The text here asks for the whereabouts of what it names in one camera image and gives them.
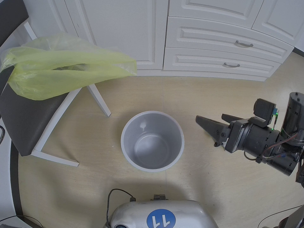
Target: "gray bucket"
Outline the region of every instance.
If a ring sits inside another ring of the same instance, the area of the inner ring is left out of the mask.
[[[121,149],[133,166],[149,172],[174,165],[184,150],[184,134],[166,113],[142,112],[131,118],[121,134]]]

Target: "blue circle sticker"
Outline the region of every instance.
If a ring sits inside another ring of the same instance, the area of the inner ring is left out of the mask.
[[[173,228],[175,223],[175,215],[167,209],[156,209],[147,217],[149,228]]]

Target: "chair backrest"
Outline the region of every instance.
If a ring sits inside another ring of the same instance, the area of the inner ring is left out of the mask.
[[[14,30],[28,19],[23,0],[3,0],[0,3],[0,18],[0,46],[2,46]]]

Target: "white robot body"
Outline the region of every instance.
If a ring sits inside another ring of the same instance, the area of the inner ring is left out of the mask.
[[[199,202],[158,200],[129,202],[113,213],[112,228],[218,228]]]

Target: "chair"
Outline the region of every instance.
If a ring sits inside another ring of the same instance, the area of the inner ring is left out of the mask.
[[[37,38],[29,25],[28,13],[23,0],[4,0],[0,3],[0,46],[11,33],[23,24],[29,36]],[[78,166],[75,160],[67,160],[41,152],[45,142],[59,119],[81,89],[71,91],[43,101],[34,101],[17,95],[7,81],[14,67],[0,73],[0,118],[13,144],[21,156],[33,155],[46,160]],[[111,112],[96,86],[87,86],[95,101],[105,113]]]

